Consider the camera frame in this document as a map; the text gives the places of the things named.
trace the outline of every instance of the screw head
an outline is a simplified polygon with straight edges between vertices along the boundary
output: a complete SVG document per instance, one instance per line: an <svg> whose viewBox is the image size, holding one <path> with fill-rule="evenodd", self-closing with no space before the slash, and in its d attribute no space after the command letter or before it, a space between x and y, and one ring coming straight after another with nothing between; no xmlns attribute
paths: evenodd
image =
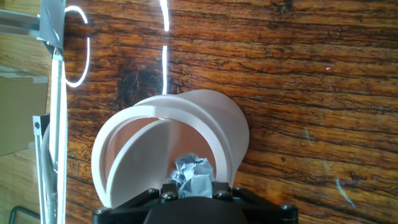
<svg viewBox="0 0 398 224"><path fill-rule="evenodd" d="M104 214L104 213L107 213L110 210L111 210L110 208L101 207L101 208L95 210L95 213L96 214Z"/></svg>
<svg viewBox="0 0 398 224"><path fill-rule="evenodd" d="M289 205L289 204L280 205L280 208L283 210L288 210L288 209L291 209L292 207L293 207L293 205Z"/></svg>
<svg viewBox="0 0 398 224"><path fill-rule="evenodd" d="M157 191L157 189L148 189L148 193L154 194Z"/></svg>
<svg viewBox="0 0 398 224"><path fill-rule="evenodd" d="M217 198L222 198L222 197L226 197L229 195L229 192L226 190L219 190L216 193L214 193L214 196Z"/></svg>
<svg viewBox="0 0 398 224"><path fill-rule="evenodd" d="M173 192L164 192L162 193L162 198L166 200L175 199L177 196Z"/></svg>

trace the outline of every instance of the wood grain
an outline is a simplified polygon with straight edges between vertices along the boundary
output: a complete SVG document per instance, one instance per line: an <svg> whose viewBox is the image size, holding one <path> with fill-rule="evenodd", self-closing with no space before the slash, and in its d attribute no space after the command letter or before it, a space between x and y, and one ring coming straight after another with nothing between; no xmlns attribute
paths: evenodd
<svg viewBox="0 0 398 224"><path fill-rule="evenodd" d="M395 1L170 0L164 31L155 0L72 0L67 77L68 213L89 222L101 206L91 177L93 141L116 112L162 91L216 90L250 127L236 175L301 223L397 223L398 4Z"/></svg>
<svg viewBox="0 0 398 224"><path fill-rule="evenodd" d="M41 0L1 0L0 9L37 16ZM0 34L0 65L28 71L49 78L51 58L43 44L33 37ZM51 87L47 92L46 113L50 112Z"/></svg>
<svg viewBox="0 0 398 224"><path fill-rule="evenodd" d="M11 210L23 206L39 213L35 149L24 149L0 157L0 222L8 223ZM40 220L17 212L15 224L38 224Z"/></svg>

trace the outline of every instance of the dark wood stain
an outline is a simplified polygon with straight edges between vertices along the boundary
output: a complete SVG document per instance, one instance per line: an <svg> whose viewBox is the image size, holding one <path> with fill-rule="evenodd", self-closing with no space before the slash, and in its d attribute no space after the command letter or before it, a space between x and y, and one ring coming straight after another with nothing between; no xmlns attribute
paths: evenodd
<svg viewBox="0 0 398 224"><path fill-rule="evenodd" d="M67 222L101 206L91 150L112 115L162 92L216 90L243 110L248 152L235 186L291 203L301 223L398 223L398 3L71 0Z"/></svg>

